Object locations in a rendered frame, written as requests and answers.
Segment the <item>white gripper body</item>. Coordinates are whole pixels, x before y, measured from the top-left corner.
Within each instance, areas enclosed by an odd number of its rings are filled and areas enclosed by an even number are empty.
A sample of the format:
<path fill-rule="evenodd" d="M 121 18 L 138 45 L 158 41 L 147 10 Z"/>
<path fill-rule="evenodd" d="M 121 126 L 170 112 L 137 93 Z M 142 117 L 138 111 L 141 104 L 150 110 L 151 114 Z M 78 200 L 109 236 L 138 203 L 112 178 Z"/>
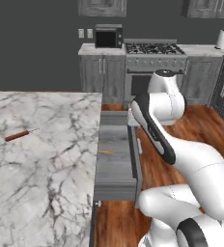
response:
<path fill-rule="evenodd" d="M 127 111 L 127 124 L 130 126 L 136 126 L 136 127 L 140 126 L 140 123 L 137 122 L 135 118 L 133 117 L 131 109 L 128 109 Z"/>

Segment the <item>grey drawer front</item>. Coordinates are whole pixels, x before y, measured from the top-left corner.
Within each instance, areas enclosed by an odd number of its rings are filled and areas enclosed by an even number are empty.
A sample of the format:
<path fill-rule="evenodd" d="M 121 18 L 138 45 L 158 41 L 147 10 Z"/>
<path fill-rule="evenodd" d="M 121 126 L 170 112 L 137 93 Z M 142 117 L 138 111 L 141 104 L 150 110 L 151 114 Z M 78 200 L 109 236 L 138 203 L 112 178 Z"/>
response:
<path fill-rule="evenodd" d="M 130 159 L 133 177 L 136 179 L 136 190 L 135 190 L 135 207 L 138 208 L 138 199 L 142 189 L 143 175 L 141 169 L 141 154 L 139 154 L 137 146 L 137 136 L 134 126 L 127 127 L 128 142 L 130 150 Z"/>

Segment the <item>grey open drawer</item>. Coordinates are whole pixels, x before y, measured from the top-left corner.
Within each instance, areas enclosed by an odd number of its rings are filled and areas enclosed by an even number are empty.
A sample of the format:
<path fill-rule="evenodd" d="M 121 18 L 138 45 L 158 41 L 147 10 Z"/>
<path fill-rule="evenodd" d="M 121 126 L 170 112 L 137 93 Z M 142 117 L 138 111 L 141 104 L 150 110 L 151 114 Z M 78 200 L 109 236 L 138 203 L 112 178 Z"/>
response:
<path fill-rule="evenodd" d="M 98 136 L 99 153 L 95 201 L 135 201 L 136 179 L 132 174 L 126 111 L 102 111 Z"/>

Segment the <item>grey base cupboards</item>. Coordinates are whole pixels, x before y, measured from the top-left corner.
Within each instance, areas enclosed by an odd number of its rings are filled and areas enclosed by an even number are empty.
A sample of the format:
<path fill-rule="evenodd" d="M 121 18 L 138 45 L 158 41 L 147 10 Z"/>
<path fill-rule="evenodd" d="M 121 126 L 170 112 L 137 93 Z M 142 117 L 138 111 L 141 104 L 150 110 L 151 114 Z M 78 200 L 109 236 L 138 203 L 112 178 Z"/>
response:
<path fill-rule="evenodd" d="M 188 57 L 181 87 L 188 105 L 206 105 L 209 102 L 220 64 L 220 57 Z"/>
<path fill-rule="evenodd" d="M 125 60 L 123 55 L 80 55 L 81 91 L 102 93 L 103 104 L 122 104 Z"/>

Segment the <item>grey stove with oven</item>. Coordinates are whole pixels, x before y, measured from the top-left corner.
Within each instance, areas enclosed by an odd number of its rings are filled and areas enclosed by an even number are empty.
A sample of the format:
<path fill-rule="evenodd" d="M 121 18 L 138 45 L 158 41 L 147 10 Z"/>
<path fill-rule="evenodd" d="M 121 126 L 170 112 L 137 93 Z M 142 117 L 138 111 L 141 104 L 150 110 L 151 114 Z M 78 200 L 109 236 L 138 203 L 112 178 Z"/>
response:
<path fill-rule="evenodd" d="M 177 73 L 178 88 L 186 67 L 187 55 L 174 39 L 125 39 L 126 77 L 124 108 L 148 90 L 152 74 L 158 69 Z"/>

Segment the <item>black microwave oven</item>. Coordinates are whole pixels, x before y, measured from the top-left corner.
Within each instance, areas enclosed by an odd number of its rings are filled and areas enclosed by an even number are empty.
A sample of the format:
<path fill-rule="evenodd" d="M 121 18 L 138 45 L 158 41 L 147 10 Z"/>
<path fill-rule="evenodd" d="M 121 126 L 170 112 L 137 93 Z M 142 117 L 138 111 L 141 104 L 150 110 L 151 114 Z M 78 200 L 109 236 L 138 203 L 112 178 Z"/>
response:
<path fill-rule="evenodd" d="M 96 48 L 121 48 L 124 41 L 122 24 L 97 24 L 95 27 Z"/>

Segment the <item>white paper towel roll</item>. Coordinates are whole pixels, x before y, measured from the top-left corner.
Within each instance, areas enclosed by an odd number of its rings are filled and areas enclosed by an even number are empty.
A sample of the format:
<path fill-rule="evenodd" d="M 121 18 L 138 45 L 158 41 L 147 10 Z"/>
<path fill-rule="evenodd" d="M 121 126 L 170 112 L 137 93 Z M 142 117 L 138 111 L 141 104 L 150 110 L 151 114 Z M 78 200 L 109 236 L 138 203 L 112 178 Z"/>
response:
<path fill-rule="evenodd" d="M 224 50 L 224 30 L 220 30 L 215 46 L 217 49 Z"/>

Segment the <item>grey wall cupboards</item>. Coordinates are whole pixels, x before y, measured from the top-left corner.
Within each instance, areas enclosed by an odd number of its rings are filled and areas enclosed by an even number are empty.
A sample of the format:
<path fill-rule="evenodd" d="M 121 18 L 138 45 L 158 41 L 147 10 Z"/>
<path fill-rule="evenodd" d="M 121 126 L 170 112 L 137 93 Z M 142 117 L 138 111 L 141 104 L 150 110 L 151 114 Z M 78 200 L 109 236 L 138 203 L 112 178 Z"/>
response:
<path fill-rule="evenodd" d="M 126 17 L 126 0 L 78 0 L 80 16 Z"/>
<path fill-rule="evenodd" d="M 224 0 L 182 0 L 181 15 L 188 18 L 224 18 Z"/>

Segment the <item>red-handled knife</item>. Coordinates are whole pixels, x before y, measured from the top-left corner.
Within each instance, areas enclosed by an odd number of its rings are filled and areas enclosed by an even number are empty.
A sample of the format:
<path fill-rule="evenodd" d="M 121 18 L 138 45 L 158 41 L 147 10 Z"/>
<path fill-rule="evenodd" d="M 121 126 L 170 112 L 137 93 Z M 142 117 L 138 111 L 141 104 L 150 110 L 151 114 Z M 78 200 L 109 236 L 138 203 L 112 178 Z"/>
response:
<path fill-rule="evenodd" d="M 12 140 L 15 140 L 15 139 L 21 138 L 23 136 L 26 136 L 26 135 L 30 134 L 31 132 L 33 132 L 35 130 L 38 130 L 38 129 L 39 128 L 35 128 L 35 129 L 32 129 L 32 130 L 24 130 L 24 131 L 18 132 L 16 134 L 7 136 L 4 139 L 5 139 L 6 142 L 10 142 Z"/>

